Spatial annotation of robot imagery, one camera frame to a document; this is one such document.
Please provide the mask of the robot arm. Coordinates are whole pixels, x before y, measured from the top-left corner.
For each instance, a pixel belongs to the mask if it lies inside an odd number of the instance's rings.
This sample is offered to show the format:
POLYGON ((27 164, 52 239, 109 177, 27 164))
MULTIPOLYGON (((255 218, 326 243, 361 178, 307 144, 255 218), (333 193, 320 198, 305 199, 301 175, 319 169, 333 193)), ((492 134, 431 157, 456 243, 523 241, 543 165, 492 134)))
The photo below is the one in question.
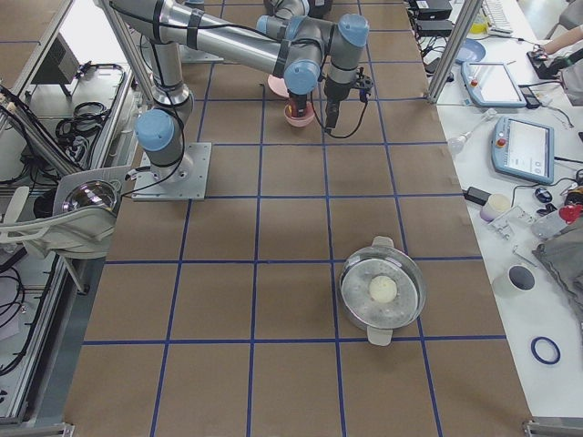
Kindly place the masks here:
POLYGON ((155 102, 159 107, 189 101, 179 65, 179 47, 223 57, 283 81, 289 123, 315 118, 311 94, 320 83, 326 97, 323 131, 335 129, 341 103, 354 89, 368 101, 373 81, 359 65, 369 35, 361 15, 343 15, 333 23, 309 15, 306 1, 275 1, 271 15, 250 28, 209 15, 178 1, 112 1, 121 19, 146 37, 155 102))
POLYGON ((308 95, 322 76, 326 55, 325 33, 330 29, 317 20, 331 9, 326 1, 266 1, 267 14, 256 28, 281 44, 268 85, 286 97, 284 115, 290 122, 307 123, 314 117, 308 95))

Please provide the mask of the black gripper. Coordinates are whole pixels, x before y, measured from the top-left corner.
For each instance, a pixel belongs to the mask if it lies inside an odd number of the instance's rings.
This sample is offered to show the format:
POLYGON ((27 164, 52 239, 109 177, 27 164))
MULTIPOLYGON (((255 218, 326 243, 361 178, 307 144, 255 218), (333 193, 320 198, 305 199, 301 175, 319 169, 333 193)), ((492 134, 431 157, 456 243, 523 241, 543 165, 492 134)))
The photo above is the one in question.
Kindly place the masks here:
POLYGON ((324 79, 324 94, 327 99, 324 126, 336 128, 340 104, 349 96, 352 89, 357 89, 361 93, 361 101, 365 102, 372 88, 373 80, 363 72, 361 66, 353 69, 330 66, 324 79))
POLYGON ((288 98, 287 106, 290 103, 293 103, 297 107, 304 107, 305 114, 307 114, 308 113, 307 96, 306 95, 297 95, 297 94, 293 93, 292 91, 288 91, 288 93, 289 93, 289 98, 288 98))

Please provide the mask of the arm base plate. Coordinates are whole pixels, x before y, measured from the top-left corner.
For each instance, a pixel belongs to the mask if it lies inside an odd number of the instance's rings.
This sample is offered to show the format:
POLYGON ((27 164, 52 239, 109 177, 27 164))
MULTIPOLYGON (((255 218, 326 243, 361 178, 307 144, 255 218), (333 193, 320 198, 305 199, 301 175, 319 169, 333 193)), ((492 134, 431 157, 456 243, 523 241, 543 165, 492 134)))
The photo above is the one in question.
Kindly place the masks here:
POLYGON ((209 142, 188 143, 179 168, 164 182, 173 167, 151 168, 138 172, 134 192, 136 201, 203 200, 206 195, 212 145, 209 142))
POLYGON ((224 58, 187 46, 179 47, 180 59, 183 64, 212 64, 223 63, 224 58))

